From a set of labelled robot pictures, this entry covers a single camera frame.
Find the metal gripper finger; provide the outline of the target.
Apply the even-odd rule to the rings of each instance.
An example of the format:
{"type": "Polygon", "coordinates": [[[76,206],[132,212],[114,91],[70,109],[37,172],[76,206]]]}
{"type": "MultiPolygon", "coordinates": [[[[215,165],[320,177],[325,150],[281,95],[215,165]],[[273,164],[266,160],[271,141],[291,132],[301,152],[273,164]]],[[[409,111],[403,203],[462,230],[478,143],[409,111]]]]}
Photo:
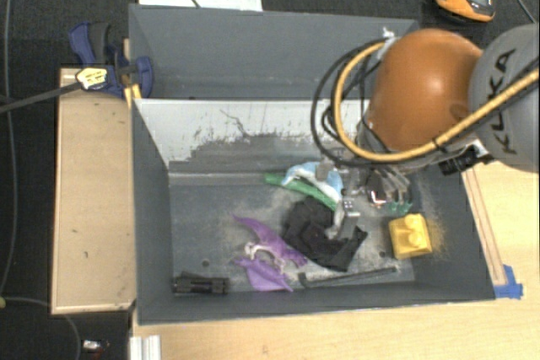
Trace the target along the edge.
{"type": "Polygon", "coordinates": [[[336,210],[336,227],[338,239],[356,239],[359,228],[360,211],[354,200],[342,200],[336,210]]]}
{"type": "Polygon", "coordinates": [[[326,182],[332,170],[333,162],[329,159],[323,159],[316,167],[316,179],[320,182],[326,182]]]}

